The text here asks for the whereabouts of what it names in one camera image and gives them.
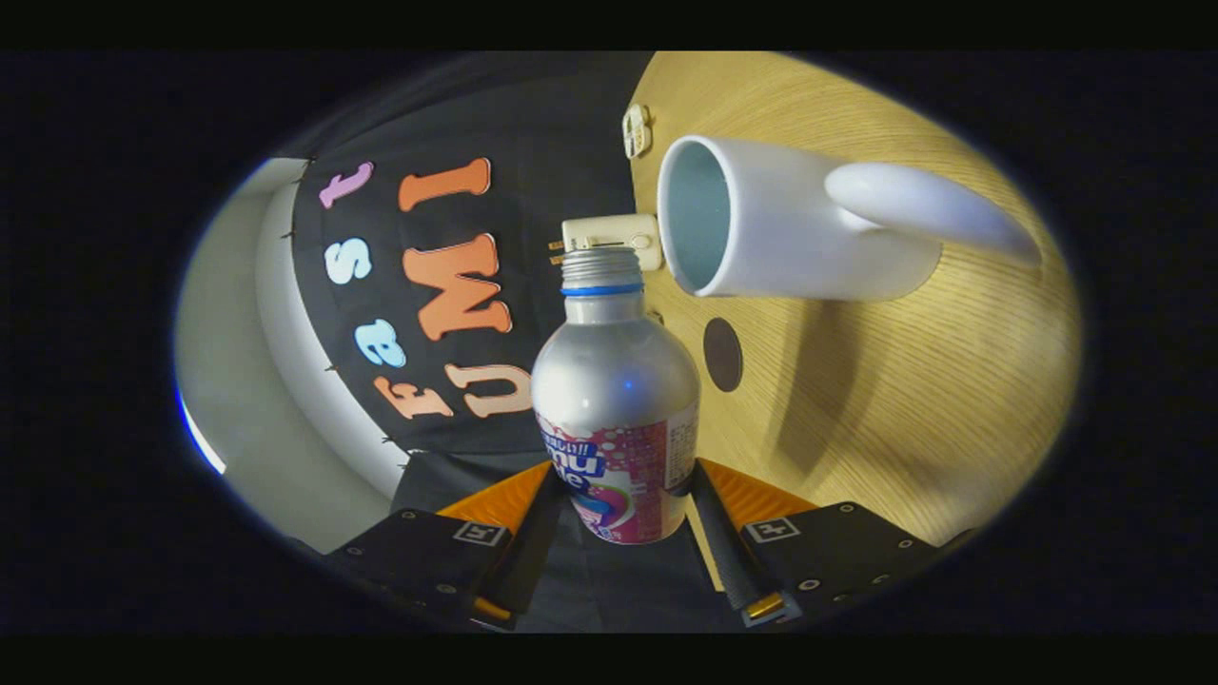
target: white mug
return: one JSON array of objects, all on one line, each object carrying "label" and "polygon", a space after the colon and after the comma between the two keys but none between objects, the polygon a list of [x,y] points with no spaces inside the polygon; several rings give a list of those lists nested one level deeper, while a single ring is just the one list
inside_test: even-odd
[{"label": "white mug", "polygon": [[700,297],[890,300],[931,277],[943,241],[1040,263],[1011,217],[940,176],[749,140],[678,138],[658,210],[669,269]]}]

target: orange letter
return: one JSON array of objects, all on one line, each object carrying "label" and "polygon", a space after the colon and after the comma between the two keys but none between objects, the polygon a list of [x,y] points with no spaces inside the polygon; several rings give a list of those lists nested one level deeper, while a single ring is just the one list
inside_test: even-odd
[{"label": "orange letter", "polygon": [[495,275],[499,271],[499,257],[495,252],[495,239],[484,233],[469,243],[420,252],[415,249],[402,255],[406,278],[413,283],[442,290],[419,310],[419,325],[432,342],[449,330],[469,328],[493,328],[499,333],[512,330],[508,306],[496,300],[485,310],[473,307],[493,297],[499,286],[463,273]]},{"label": "orange letter", "polygon": [[421,395],[415,395],[418,388],[409,383],[398,383],[390,388],[389,379],[384,375],[374,378],[373,385],[381,391],[381,395],[389,400],[389,403],[393,405],[397,413],[406,418],[414,418],[417,414],[453,416],[453,411],[448,408],[448,405],[430,388],[424,388]]},{"label": "orange letter", "polygon": [[452,380],[457,388],[465,388],[470,383],[482,380],[507,380],[516,386],[516,391],[510,395],[496,395],[493,397],[465,395],[465,406],[477,418],[508,412],[523,412],[532,407],[532,396],[529,391],[531,379],[527,373],[516,367],[493,364],[488,367],[462,368],[457,364],[445,364],[445,373],[448,374],[448,380]]},{"label": "orange letter", "polygon": [[397,206],[403,212],[409,212],[424,200],[453,193],[481,195],[490,189],[491,160],[479,157],[457,169],[421,177],[412,173],[403,178],[402,184],[397,186]]}]

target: aluminum bottle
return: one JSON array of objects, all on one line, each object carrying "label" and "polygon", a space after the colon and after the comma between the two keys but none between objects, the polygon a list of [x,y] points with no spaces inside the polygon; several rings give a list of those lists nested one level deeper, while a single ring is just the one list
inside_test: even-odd
[{"label": "aluminum bottle", "polygon": [[566,323],[532,369],[532,406],[554,469],[597,536],[655,542],[685,519],[698,435],[693,358],[646,314],[630,247],[568,252]]}]

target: letter s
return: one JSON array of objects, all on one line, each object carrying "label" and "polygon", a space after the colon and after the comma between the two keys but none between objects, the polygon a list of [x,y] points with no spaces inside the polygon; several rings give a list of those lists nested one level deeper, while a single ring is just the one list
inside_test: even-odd
[{"label": "letter s", "polygon": [[351,238],[325,249],[325,273],[337,285],[346,285],[352,277],[364,278],[371,272],[373,261],[363,240]]}]

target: wooden table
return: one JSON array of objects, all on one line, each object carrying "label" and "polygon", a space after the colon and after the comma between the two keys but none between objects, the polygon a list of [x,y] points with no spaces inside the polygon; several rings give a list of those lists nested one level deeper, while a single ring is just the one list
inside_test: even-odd
[{"label": "wooden table", "polygon": [[[921,167],[1032,230],[1039,269],[948,245],[922,288],[889,302],[699,299],[666,266],[646,274],[648,305],[699,366],[703,457],[816,503],[857,501],[935,545],[1010,502],[1072,410],[1082,352],[1071,274],[1016,185],[923,116],[781,55],[658,52],[633,102],[654,138],[631,162],[638,212],[657,211],[669,145],[700,133]],[[715,317],[743,351],[731,392],[703,358]]]}]

